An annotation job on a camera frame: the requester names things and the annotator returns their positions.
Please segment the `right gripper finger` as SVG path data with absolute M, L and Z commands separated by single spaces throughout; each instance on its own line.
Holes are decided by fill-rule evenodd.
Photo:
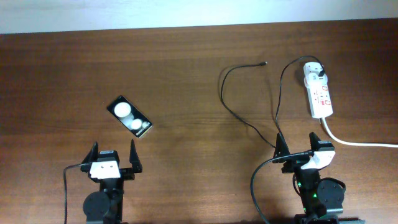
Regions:
M 274 158 L 288 156 L 290 154 L 287 143 L 281 133 L 276 136 L 276 145 L 274 151 Z
M 321 148 L 320 138 L 314 132 L 311 132 L 309 134 L 309 138 L 310 138 L 311 150 L 318 151 L 319 148 Z

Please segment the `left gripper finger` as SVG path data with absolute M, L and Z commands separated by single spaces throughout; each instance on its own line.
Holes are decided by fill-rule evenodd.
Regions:
M 95 142 L 92 148 L 90 149 L 89 153 L 86 155 L 86 157 L 82 160 L 81 163 L 87 164 L 97 160 L 97 158 L 98 158 L 98 143 Z
M 129 162 L 131 163 L 133 170 L 142 170 L 142 164 L 139 160 L 139 156 L 137 155 L 136 145 L 133 139 L 131 140 L 130 145 Z

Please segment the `black smartphone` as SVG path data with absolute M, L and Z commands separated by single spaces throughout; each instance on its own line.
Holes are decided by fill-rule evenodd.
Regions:
M 153 122 L 122 95 L 106 109 L 137 138 L 143 137 L 153 127 Z

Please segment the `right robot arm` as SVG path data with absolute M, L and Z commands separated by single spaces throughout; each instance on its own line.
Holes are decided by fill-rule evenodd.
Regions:
M 274 158 L 282 163 L 282 173 L 294 175 L 295 190 L 301 198 L 303 214 L 294 216 L 294 222 L 338 223 L 343 213 L 345 184 L 331 177 L 320 177 L 320 170 L 330 165 L 335 156 L 335 147 L 330 141 L 322 141 L 314 133 L 309 134 L 310 150 L 291 154 L 284 137 L 276 137 Z

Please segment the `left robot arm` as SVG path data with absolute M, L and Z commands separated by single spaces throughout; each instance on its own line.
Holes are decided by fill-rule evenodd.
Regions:
M 131 167 L 120 168 L 117 151 L 100 151 L 98 143 L 94 143 L 81 165 L 81 171 L 99 184 L 99 190 L 89 194 L 83 202 L 87 223 L 123 222 L 124 183 L 134 180 L 135 175 L 142 172 L 134 141 L 130 145 L 129 162 Z

